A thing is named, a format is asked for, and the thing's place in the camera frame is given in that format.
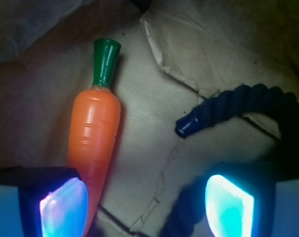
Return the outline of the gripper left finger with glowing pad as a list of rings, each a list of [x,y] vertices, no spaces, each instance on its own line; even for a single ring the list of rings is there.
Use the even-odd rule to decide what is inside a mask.
[[[87,213],[74,168],[0,167],[0,237],[81,237]]]

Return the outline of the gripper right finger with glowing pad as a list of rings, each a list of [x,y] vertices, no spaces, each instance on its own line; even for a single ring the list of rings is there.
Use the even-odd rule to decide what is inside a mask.
[[[219,163],[205,209],[215,237],[299,237],[299,163]]]

